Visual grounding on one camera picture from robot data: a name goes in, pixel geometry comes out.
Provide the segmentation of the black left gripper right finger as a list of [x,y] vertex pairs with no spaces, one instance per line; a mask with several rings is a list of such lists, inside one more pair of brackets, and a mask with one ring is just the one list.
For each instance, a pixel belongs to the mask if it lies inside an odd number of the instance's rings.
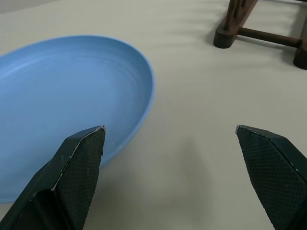
[[275,230],[307,230],[307,158],[285,137],[238,125],[251,184]]

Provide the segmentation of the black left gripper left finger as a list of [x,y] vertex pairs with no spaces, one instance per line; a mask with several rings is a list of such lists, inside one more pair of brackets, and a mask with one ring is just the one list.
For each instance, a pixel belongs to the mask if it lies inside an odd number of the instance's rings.
[[67,137],[0,221],[0,230],[83,230],[105,135],[105,127],[96,126]]

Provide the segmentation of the blue plate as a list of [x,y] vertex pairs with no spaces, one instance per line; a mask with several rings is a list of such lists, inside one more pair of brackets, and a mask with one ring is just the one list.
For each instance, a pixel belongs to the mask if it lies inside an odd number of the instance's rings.
[[58,37],[0,56],[0,204],[81,130],[106,128],[106,165],[142,126],[154,92],[148,59],[110,37]]

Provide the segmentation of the wooden dish rack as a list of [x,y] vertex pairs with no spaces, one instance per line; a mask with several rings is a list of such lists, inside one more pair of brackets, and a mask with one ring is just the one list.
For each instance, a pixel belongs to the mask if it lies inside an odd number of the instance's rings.
[[215,30],[213,45],[217,48],[231,47],[238,36],[295,48],[293,64],[307,70],[307,13],[298,38],[272,34],[245,28],[244,24],[259,0],[229,0],[225,17]]

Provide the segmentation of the cream table sheet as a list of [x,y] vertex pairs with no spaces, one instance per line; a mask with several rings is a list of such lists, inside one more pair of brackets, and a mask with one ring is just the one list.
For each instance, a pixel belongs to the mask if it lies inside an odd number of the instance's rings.
[[0,54],[52,37],[108,35],[141,50],[156,79],[150,114],[100,171],[84,230],[274,230],[250,183],[237,125],[307,156],[307,70],[290,47],[213,46],[228,0],[0,3]]

